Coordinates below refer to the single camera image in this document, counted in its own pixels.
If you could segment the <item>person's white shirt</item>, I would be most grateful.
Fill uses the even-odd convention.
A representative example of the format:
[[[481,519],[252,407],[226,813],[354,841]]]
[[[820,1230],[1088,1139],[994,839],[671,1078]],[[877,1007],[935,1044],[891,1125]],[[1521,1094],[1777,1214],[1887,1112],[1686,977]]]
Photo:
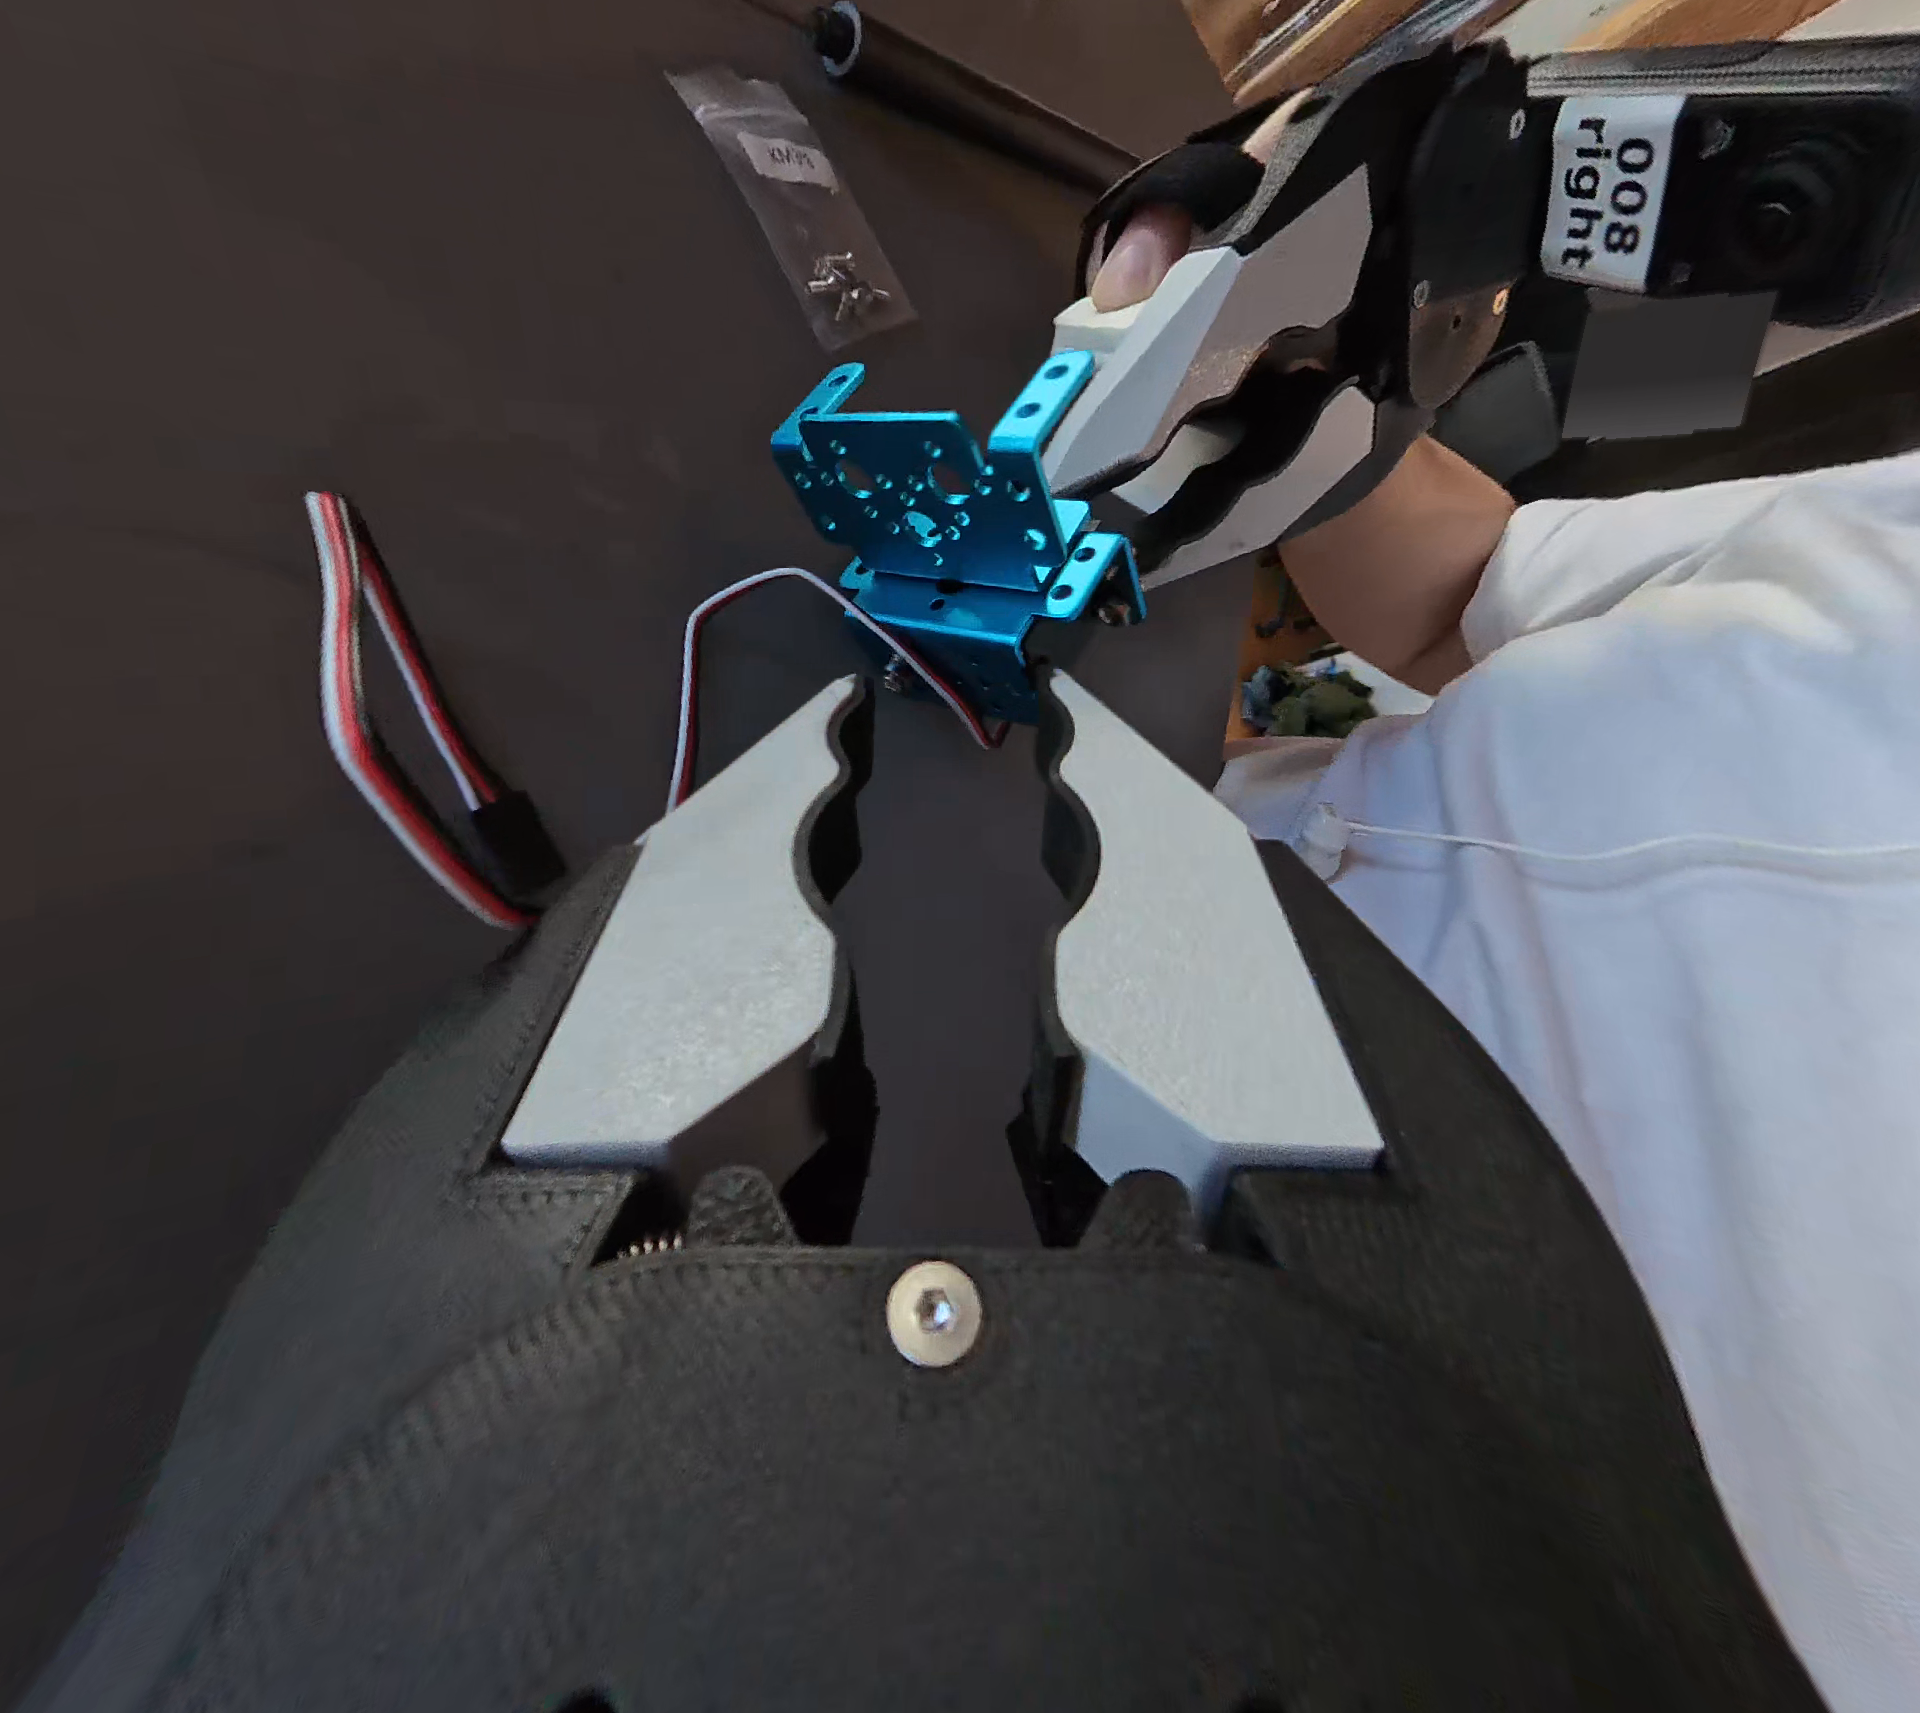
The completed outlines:
[[[1216,795],[1548,1125],[1833,1708],[1919,1701],[1919,460],[1538,501],[1416,717]]]

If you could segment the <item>black screwdriver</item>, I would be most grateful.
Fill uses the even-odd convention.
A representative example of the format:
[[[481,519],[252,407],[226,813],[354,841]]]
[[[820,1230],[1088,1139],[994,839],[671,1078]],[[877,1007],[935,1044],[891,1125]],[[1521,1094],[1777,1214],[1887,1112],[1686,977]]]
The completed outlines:
[[[736,0],[801,33],[828,82],[1071,190],[1102,193],[1141,155],[1028,94],[924,43],[854,0]]]

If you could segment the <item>person's right forearm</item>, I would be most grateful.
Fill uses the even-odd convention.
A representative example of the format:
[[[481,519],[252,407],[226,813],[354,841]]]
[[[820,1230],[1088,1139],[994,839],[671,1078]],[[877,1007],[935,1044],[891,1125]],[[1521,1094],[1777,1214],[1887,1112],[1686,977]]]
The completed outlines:
[[[1517,512],[1502,485],[1420,437],[1364,498],[1279,557],[1336,643],[1436,695],[1473,664],[1462,620]]]

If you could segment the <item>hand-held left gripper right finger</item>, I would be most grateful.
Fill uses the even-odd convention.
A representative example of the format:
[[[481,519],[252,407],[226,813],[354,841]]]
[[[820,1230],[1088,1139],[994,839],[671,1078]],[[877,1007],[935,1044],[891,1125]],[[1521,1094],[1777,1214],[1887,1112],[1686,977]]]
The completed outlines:
[[[1369,1172],[1385,1133],[1245,824],[1076,676],[1041,674],[1061,894],[1034,1048],[1034,1220],[1165,1172],[1202,1232],[1241,1172]]]

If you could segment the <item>clear screw bag white label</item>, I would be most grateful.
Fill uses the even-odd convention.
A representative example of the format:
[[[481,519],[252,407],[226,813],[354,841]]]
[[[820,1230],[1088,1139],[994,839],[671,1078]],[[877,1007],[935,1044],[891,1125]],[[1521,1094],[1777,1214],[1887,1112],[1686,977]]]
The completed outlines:
[[[827,353],[919,321],[849,177],[781,84],[725,66],[665,78],[743,192]]]

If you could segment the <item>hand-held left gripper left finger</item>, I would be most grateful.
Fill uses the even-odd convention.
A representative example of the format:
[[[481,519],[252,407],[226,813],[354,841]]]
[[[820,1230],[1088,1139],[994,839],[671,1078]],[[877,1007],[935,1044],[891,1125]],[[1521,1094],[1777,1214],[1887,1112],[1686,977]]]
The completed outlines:
[[[850,1234],[877,1082],[836,901],[861,866],[875,691],[830,681],[638,843],[505,1126],[520,1168],[643,1172],[676,1207],[762,1172]]]

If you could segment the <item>dark desk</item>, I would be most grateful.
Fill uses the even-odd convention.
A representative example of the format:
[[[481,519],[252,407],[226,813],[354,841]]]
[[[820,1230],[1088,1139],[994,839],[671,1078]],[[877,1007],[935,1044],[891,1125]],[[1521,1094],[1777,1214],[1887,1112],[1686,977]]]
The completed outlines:
[[[1229,108],[1181,0],[857,2],[1141,155]],[[329,755],[305,492],[577,866],[660,810],[687,612],[833,564],[766,448],[834,361],[668,84],[717,64],[905,278],[869,399],[989,428],[1087,198],[743,0],[5,0],[5,1708],[280,1213],[503,948]]]

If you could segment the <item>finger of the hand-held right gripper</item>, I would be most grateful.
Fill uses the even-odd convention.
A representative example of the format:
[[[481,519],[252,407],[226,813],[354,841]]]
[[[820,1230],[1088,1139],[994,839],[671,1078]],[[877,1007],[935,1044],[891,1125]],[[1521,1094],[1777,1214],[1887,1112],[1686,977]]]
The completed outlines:
[[[1192,416],[1239,390],[1275,336],[1333,323],[1372,233],[1371,174],[1359,163],[1251,255],[1188,252],[1134,306],[1081,299],[1063,308],[1052,353],[1093,354],[1093,377],[1046,442],[1052,491],[1134,479]]]
[[[1116,488],[1149,591],[1273,547],[1372,458],[1378,407],[1359,382],[1309,370],[1284,381],[1304,390],[1188,420]]]

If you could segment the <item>black servo with blue bracket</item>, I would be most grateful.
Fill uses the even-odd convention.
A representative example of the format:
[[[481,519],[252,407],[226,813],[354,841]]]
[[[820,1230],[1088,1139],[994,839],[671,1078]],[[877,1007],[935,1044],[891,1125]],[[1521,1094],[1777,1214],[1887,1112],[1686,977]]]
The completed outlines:
[[[1044,473],[1093,374],[1093,353],[1049,356],[981,442],[952,411],[858,409],[867,368],[847,362],[773,434],[811,524],[847,549],[839,588],[887,660],[985,725],[1039,721],[1049,629],[1144,618],[1131,539]]]

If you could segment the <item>person's right hand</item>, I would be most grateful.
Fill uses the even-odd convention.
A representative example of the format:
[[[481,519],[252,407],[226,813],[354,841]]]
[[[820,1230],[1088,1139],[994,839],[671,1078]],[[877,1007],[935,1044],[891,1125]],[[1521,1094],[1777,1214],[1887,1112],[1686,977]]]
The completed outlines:
[[[1192,131],[1102,196],[1084,227],[1078,270],[1093,306],[1144,302],[1185,255],[1235,222],[1311,96],[1301,88]]]

